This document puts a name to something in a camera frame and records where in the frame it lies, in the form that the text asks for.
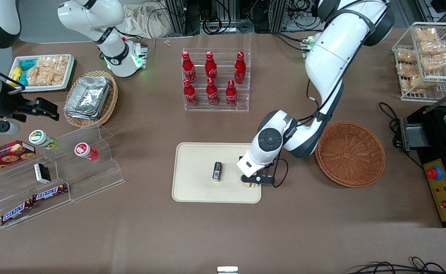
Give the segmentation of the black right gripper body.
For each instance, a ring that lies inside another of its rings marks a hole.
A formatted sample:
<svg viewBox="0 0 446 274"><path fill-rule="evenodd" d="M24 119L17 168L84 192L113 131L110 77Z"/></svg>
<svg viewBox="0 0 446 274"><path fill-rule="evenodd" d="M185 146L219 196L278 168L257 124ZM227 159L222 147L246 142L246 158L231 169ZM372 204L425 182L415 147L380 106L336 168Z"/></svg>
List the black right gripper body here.
<svg viewBox="0 0 446 274"><path fill-rule="evenodd" d="M3 97L0 103L0 117L14 119L21 123L27 120L27 114L30 113L30 100L25 99L21 93L9 95L8 93Z"/></svg>

